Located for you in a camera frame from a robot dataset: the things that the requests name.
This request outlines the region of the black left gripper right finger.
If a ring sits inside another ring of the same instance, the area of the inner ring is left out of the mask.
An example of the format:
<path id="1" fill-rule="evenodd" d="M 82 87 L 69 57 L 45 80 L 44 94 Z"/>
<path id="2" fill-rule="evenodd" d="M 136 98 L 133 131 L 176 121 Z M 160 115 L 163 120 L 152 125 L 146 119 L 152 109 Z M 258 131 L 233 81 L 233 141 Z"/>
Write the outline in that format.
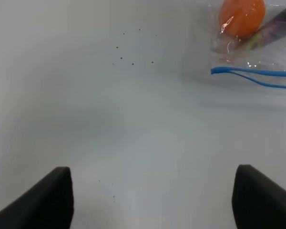
<path id="1" fill-rule="evenodd" d="M 238 229 L 286 229 L 286 190 L 251 165 L 237 168 L 232 209 Z"/>

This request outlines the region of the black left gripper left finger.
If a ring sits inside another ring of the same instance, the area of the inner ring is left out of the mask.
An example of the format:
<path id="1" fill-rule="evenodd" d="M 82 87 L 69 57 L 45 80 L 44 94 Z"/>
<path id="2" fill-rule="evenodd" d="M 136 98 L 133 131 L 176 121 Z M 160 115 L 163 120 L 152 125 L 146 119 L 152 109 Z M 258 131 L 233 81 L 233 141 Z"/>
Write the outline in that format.
<path id="1" fill-rule="evenodd" d="M 74 214 L 69 167 L 57 167 L 0 211 L 0 229 L 69 229 Z"/>

